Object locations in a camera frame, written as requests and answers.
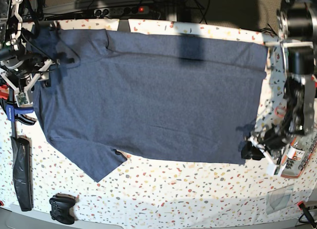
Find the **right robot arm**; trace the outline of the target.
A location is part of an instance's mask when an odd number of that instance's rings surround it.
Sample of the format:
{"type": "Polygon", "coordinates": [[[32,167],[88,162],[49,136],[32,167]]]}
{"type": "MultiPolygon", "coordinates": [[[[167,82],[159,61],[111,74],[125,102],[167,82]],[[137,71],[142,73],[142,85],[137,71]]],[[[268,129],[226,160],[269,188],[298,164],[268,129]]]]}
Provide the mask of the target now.
{"type": "Polygon", "coordinates": [[[13,92],[18,107],[33,105],[36,82],[49,78],[58,65],[34,43],[40,25],[29,0],[0,0],[0,81],[13,92]]]}

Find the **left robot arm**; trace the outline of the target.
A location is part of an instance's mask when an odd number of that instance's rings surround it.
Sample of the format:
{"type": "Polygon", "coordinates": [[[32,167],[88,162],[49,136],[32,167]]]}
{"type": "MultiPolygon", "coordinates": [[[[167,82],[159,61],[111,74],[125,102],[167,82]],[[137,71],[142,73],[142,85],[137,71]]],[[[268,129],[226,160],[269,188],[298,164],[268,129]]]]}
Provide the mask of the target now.
{"type": "Polygon", "coordinates": [[[317,0],[282,0],[276,15],[286,108],[281,123],[245,136],[241,157],[266,159],[267,174],[296,179],[317,146],[317,0]]]}

